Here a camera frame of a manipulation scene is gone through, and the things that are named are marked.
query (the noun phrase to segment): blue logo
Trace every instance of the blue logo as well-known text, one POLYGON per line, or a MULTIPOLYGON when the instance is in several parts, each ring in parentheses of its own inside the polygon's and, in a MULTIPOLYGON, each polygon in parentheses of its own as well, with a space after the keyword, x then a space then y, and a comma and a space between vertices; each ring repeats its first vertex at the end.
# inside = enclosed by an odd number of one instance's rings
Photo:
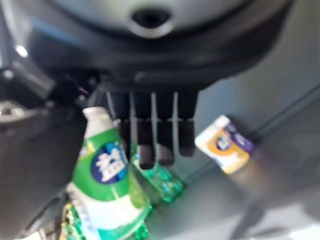
POLYGON ((227 135, 222 135, 217 139, 216 146, 221 151, 226 151, 231 147, 231 140, 227 135))
POLYGON ((92 177, 101 184, 114 184, 125 178, 127 163, 122 146, 117 142, 107 143, 93 157, 92 177))

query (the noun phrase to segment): black plastic panel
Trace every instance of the black plastic panel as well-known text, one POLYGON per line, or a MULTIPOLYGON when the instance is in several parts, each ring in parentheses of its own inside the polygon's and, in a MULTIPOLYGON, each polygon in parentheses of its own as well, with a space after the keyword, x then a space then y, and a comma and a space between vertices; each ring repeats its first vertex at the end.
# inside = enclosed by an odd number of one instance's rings
POLYGON ((42 109, 21 120, 0 120, 1 240, 27 233, 39 216, 60 213, 48 208, 58 206, 53 200, 63 195, 72 178, 86 123, 82 112, 72 108, 42 109))
POLYGON ((108 71, 109 91, 153 92, 200 90, 252 67, 277 39, 291 3, 250 1, 206 26, 158 40, 99 31, 43 0, 6 0, 3 9, 14 40, 42 68, 108 71))

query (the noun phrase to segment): bottle label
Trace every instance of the bottle label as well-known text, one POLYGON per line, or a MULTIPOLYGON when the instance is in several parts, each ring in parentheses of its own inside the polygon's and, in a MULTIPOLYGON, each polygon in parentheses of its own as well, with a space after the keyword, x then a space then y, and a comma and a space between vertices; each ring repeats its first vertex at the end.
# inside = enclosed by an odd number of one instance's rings
POLYGON ((221 151, 226 151, 231 148, 232 142, 231 139, 226 135, 222 134, 217 138, 216 147, 221 151))
POLYGON ((100 184, 114 184, 125 178, 128 168, 124 151, 118 142, 103 145, 94 155, 91 175, 100 184))
POLYGON ((81 220, 81 226, 82 226, 81 230, 82 230, 83 234, 88 239, 100 240, 98 230, 93 226, 92 221, 90 219, 90 216, 88 214, 88 211, 86 209, 86 206, 83 204, 79 195, 73 191, 73 187, 71 185, 72 185, 72 183, 70 183, 67 186, 67 192, 68 192, 69 197, 72 200, 72 204, 74 205, 74 208, 75 208, 75 210, 81 220))

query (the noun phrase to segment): green plastic bottle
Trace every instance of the green plastic bottle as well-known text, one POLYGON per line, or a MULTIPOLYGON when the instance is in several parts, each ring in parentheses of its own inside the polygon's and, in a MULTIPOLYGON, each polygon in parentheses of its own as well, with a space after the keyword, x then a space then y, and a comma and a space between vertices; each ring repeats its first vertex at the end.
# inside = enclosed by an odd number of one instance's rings
POLYGON ((66 229, 69 230, 70 234, 76 238, 76 239, 81 239, 85 240, 86 237, 84 236, 83 233, 83 227, 82 227, 82 222, 81 219, 77 213, 77 210, 75 207, 69 203, 65 206, 65 209, 67 211, 67 225, 66 229))
POLYGON ((67 187, 89 240, 124 240, 151 210, 128 167, 117 129, 103 107, 83 110, 88 120, 73 180, 67 187))
POLYGON ((146 179, 157 190, 163 201, 173 203, 184 191, 183 183, 168 169, 159 166, 159 164, 156 163, 153 169, 141 169, 139 166, 140 156, 137 154, 137 146, 134 144, 131 146, 131 155, 132 164, 144 179, 146 179))

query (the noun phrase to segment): green bottle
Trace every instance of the green bottle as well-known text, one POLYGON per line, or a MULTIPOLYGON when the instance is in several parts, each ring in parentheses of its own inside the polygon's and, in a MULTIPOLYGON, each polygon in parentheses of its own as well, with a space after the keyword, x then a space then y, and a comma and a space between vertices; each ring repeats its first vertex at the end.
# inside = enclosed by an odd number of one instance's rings
POLYGON ((184 191, 183 183, 175 177, 168 169, 155 164, 153 169, 143 170, 139 166, 139 154, 137 146, 131 146, 131 161, 137 171, 146 179, 158 192, 163 201, 173 203, 175 199, 184 191))
POLYGON ((150 201, 128 167, 107 111, 90 107, 83 113, 85 139, 67 191, 87 239, 127 239, 144 224, 150 201))
POLYGON ((71 230, 71 234, 77 237, 77 239, 85 239, 82 222, 77 213, 77 210, 71 203, 67 204, 65 208, 67 210, 68 226, 71 230))

